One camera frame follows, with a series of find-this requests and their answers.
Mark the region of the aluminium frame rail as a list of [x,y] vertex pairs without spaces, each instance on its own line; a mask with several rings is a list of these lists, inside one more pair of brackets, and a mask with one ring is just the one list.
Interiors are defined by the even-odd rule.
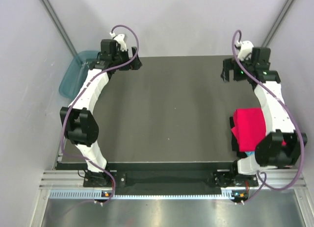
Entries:
[[[267,170],[266,183],[275,188],[288,185],[295,177],[297,169]],[[39,187],[41,189],[78,189],[83,187],[84,178],[77,171],[44,171]]]

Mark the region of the folded light blue t shirt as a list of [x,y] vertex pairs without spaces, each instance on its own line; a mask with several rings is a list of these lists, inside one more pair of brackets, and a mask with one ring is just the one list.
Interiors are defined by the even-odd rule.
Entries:
[[247,155],[247,156],[251,156],[251,155],[254,155],[254,154],[255,154],[254,151],[246,152],[246,155]]

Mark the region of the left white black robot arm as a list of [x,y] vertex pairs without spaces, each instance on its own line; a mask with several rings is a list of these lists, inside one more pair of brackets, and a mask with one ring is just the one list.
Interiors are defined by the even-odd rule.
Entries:
[[142,63],[137,47],[132,47],[129,57],[124,34],[101,41],[98,57],[89,65],[86,79],[78,95],[67,107],[60,110],[64,137],[81,152],[87,164],[85,187],[106,187],[113,183],[108,171],[108,162],[98,144],[99,126],[93,116],[98,98],[117,71],[139,70]]

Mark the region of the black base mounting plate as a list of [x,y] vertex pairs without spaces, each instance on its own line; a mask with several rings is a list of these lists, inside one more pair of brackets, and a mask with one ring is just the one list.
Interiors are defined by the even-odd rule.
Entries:
[[116,180],[116,187],[131,187],[137,184],[202,184],[206,187],[256,187],[255,176],[240,176],[234,178],[230,171],[209,170],[138,170],[115,171],[111,173]]

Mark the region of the red t shirt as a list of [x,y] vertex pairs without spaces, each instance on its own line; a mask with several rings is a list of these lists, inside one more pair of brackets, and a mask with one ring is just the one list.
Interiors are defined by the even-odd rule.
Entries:
[[262,149],[265,149],[267,144],[262,141],[266,138],[266,125],[262,110],[260,108],[238,108],[233,115],[237,115],[238,121],[243,120],[247,124],[250,139],[249,152],[261,152]]

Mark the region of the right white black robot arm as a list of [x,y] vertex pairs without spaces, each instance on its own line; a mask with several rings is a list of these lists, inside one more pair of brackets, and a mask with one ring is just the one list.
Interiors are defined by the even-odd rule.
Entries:
[[235,81],[246,79],[252,85],[265,125],[265,135],[254,146],[254,154],[236,161],[236,169],[229,173],[230,182],[236,186],[244,183],[248,175],[294,166],[304,158],[307,137],[287,109],[279,74],[269,68],[270,53],[269,48],[242,42],[234,45],[234,56],[223,61],[221,78],[225,82],[233,71]]

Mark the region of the blue plastic bin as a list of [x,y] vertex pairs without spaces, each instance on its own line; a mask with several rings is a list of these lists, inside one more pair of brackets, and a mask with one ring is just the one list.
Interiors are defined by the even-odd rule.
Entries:
[[90,64],[96,59],[97,54],[96,50],[85,50],[73,58],[59,86],[61,96],[70,100],[77,96],[87,78]]

